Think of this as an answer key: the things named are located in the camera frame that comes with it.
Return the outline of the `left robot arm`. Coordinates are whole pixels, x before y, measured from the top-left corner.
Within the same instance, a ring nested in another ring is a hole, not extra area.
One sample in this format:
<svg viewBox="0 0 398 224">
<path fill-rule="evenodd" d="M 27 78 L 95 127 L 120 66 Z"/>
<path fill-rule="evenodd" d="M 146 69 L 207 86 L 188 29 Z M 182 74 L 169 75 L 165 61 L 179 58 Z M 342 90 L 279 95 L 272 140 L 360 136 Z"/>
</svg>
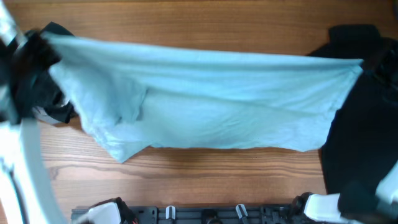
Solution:
<svg viewBox="0 0 398 224">
<path fill-rule="evenodd" d="M 66 65 L 82 49 L 97 60 Z M 83 67 L 92 75 L 106 68 L 106 57 L 124 60 L 136 44 L 75 38 L 51 32 L 20 31 L 6 6 L 1 6 L 1 200 L 9 223 L 64 223 L 42 162 L 34 108 L 51 103 L 55 95 L 69 96 L 83 107 L 83 92 L 94 83 L 82 79 Z"/>
</svg>

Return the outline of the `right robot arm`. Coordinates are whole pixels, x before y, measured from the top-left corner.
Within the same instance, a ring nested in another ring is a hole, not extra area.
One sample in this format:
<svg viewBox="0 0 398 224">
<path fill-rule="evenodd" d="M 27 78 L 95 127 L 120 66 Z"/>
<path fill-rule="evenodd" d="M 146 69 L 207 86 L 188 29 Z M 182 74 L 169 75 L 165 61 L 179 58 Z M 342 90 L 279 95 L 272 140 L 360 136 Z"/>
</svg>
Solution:
<svg viewBox="0 0 398 224">
<path fill-rule="evenodd" d="M 322 147 L 327 191 L 345 218 L 396 223 L 397 41 L 330 42 L 311 55 L 364 61 Z"/>
</svg>

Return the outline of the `light blue t-shirt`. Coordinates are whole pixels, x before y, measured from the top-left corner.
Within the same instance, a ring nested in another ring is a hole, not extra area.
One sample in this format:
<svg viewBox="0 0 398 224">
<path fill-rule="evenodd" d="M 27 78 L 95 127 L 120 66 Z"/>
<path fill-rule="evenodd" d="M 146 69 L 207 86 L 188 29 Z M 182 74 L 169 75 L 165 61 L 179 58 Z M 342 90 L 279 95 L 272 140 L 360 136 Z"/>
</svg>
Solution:
<svg viewBox="0 0 398 224">
<path fill-rule="evenodd" d="M 360 59 L 44 39 L 83 130 L 119 162 L 149 146 L 319 149 L 362 74 Z"/>
</svg>

